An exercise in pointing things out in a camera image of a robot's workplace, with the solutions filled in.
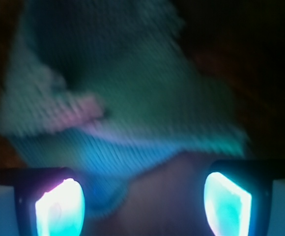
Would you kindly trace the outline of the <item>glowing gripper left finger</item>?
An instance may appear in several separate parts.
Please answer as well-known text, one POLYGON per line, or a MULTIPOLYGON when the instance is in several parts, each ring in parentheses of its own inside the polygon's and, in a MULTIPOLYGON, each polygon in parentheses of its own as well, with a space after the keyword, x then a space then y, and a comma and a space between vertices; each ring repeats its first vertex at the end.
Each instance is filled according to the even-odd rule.
POLYGON ((0 236, 78 236, 84 217, 84 192, 71 169, 0 169, 0 236))

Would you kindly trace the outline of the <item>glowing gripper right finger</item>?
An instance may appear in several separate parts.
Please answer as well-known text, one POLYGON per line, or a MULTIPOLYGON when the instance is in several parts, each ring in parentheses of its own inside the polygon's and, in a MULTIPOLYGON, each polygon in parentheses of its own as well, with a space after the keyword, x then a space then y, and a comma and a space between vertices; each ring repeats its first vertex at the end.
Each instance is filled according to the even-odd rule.
POLYGON ((205 179, 216 236, 285 236, 285 160, 219 160, 205 179))

